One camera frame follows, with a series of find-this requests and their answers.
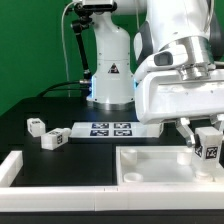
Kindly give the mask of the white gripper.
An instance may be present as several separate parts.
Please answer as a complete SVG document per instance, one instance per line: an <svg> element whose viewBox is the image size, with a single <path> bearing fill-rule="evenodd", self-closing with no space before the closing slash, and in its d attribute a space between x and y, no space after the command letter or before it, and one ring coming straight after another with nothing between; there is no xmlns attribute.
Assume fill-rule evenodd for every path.
<svg viewBox="0 0 224 224"><path fill-rule="evenodd" d="M211 124L224 131L224 69L212 71L209 79L190 81L183 81L175 70L149 73L136 88L135 109L142 124L177 119L177 131L189 148L194 147L189 119L211 115Z"/></svg>

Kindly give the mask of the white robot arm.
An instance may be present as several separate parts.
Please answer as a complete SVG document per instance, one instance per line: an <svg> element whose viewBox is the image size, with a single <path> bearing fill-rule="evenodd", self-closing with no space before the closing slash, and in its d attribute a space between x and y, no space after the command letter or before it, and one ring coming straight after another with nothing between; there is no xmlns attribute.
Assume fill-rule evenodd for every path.
<svg viewBox="0 0 224 224"><path fill-rule="evenodd" d="M95 24L99 66L89 101L109 106L135 103L143 124L175 122L190 145L223 138L224 69L214 60L220 40L213 0L140 0L146 19L134 39L138 68L127 74L127 50L112 29L110 14L131 12L124 0L78 0L81 24ZM209 118L216 124L192 131L189 121Z"/></svg>

